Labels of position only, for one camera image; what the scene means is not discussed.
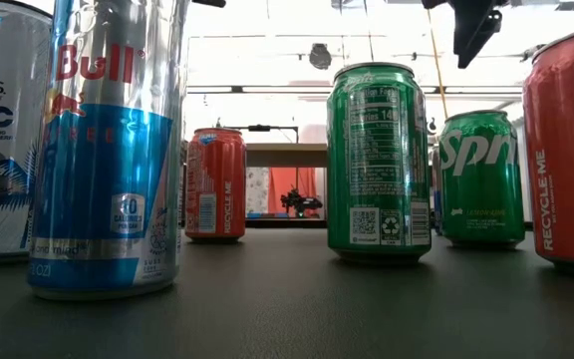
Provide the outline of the red Fanta can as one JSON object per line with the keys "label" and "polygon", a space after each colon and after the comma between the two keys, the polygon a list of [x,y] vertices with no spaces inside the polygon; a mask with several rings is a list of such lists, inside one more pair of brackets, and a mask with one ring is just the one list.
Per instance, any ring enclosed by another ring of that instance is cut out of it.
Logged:
{"label": "red Fanta can", "polygon": [[534,55],[523,109],[535,250],[574,273],[574,33]]}
{"label": "red Fanta can", "polygon": [[202,128],[188,144],[185,234],[196,243],[235,243],[245,234],[246,145],[239,131]]}

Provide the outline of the blue silver Red Bull can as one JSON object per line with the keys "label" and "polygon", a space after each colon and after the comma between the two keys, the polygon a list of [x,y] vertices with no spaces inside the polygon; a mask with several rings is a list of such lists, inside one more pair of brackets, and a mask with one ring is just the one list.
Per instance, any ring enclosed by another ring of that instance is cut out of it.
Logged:
{"label": "blue silver Red Bull can", "polygon": [[189,2],[56,0],[27,275],[37,296],[173,284]]}
{"label": "blue silver Red Bull can", "polygon": [[434,226],[437,235],[442,235],[442,179],[440,169],[439,145],[434,145],[431,152],[431,175],[434,204]]}

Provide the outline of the wooden shelf with black legs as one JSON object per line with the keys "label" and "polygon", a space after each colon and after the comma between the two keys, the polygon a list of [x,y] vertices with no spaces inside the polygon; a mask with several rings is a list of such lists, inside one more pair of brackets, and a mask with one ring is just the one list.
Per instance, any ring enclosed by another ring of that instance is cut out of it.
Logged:
{"label": "wooden shelf with black legs", "polygon": [[320,168],[325,151],[320,145],[253,144],[246,148],[246,169],[255,167]]}

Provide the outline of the green Sprite can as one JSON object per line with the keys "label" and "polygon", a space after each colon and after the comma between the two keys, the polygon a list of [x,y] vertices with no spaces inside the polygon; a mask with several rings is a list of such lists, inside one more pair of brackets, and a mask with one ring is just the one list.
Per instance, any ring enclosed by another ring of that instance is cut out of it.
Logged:
{"label": "green Sprite can", "polygon": [[329,248],[353,262],[418,262],[431,250],[431,184],[425,95],[413,70],[347,66],[327,110]]}
{"label": "green Sprite can", "polygon": [[442,235],[458,247],[514,248],[525,225],[517,134],[507,114],[454,115],[438,145]]}

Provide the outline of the white speckled backdrop panel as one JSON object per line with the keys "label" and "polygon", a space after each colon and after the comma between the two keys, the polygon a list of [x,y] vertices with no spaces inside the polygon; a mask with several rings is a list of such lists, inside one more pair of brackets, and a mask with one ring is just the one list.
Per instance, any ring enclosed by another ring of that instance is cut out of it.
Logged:
{"label": "white speckled backdrop panel", "polygon": [[265,213],[268,210],[269,168],[246,170],[246,212]]}

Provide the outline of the orange backdrop panel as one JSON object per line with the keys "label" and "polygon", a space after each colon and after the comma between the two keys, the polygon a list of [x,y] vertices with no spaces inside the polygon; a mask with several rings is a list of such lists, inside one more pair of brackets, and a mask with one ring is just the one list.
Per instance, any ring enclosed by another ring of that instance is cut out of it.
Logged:
{"label": "orange backdrop panel", "polygon": [[314,168],[270,168],[268,188],[268,211],[283,212],[281,196],[298,187],[303,196],[317,196]]}

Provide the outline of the black aluminium table frame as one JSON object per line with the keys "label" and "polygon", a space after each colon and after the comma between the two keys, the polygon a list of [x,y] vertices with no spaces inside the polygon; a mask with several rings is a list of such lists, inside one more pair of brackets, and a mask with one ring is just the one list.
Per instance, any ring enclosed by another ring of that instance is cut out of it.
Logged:
{"label": "black aluminium table frame", "polygon": [[245,219],[246,228],[309,228],[320,229],[327,227],[327,220],[320,218],[293,217],[253,217]]}

